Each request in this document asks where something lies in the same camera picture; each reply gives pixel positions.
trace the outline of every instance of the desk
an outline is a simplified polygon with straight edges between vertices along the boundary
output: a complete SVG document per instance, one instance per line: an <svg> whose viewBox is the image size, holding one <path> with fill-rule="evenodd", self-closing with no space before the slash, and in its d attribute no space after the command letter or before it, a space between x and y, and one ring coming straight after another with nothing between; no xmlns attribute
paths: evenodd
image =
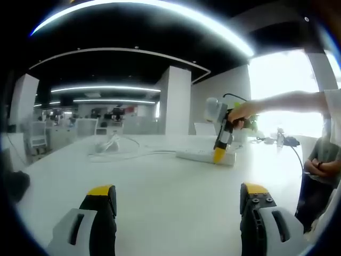
<svg viewBox="0 0 341 256"><path fill-rule="evenodd" d="M141 150L210 148L215 137L129 136ZM96 136L77 141L26 169L31 186L18 210L46 247L52 229L78 208L93 187L114 184L117 192L117 255L240 255L240 184L264 185L278 206L295 212L301 166L289 147L247 142L234 167L149 155L94 163ZM123 148L137 145L121 139Z"/></svg>

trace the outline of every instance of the white column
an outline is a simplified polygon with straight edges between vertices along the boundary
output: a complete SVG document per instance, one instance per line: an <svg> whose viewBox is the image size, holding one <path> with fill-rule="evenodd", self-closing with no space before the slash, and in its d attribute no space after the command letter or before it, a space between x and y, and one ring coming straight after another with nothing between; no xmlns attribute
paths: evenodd
<svg viewBox="0 0 341 256"><path fill-rule="evenodd" d="M169 67L157 83L160 93L159 133L187 135L189 130L191 72Z"/></svg>
<svg viewBox="0 0 341 256"><path fill-rule="evenodd" d="M33 117L34 102L39 80L25 74L20 77L14 88L10 124L17 126L17 132L22 131L22 126Z"/></svg>
<svg viewBox="0 0 341 256"><path fill-rule="evenodd" d="M324 53L306 53L309 57L311 66L320 91L338 89L334 72L327 56Z"/></svg>

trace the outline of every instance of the hand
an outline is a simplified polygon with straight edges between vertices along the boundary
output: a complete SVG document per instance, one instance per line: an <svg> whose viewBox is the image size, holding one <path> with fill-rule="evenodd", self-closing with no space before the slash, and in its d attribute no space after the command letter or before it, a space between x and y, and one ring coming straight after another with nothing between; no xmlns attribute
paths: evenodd
<svg viewBox="0 0 341 256"><path fill-rule="evenodd" d="M242 105L239 105L237 108L234 108L230 113L229 113L229 117L228 120L230 122L233 122L234 120L238 119L238 118L250 118L251 115L257 114L260 110L259 107L259 102L257 101L247 101L245 103L243 103Z"/></svg>
<svg viewBox="0 0 341 256"><path fill-rule="evenodd" d="M241 130L244 126L244 121L238 121L238 124L234 127L236 130Z"/></svg>
<svg viewBox="0 0 341 256"><path fill-rule="evenodd" d="M317 168L319 166L319 161L314 158L313 161L311 161L311 163Z"/></svg>

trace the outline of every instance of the water bottle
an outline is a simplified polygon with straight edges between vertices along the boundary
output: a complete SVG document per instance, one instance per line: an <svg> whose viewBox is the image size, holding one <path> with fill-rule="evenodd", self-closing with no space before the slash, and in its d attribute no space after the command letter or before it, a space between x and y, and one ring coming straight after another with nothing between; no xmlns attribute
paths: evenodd
<svg viewBox="0 0 341 256"><path fill-rule="evenodd" d="M284 145L284 131L282 128L277 128L277 147L282 148Z"/></svg>

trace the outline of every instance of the office chair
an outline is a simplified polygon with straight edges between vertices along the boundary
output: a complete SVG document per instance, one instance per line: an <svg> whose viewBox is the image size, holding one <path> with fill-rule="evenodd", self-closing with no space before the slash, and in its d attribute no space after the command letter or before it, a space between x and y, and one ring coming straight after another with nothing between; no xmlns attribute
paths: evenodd
<svg viewBox="0 0 341 256"><path fill-rule="evenodd" d="M196 135L217 135L214 124L194 123Z"/></svg>
<svg viewBox="0 0 341 256"><path fill-rule="evenodd" d="M32 122L30 129L30 146L31 148L47 146L45 122Z"/></svg>
<svg viewBox="0 0 341 256"><path fill-rule="evenodd" d="M76 119L75 129L77 138L96 135L98 119Z"/></svg>

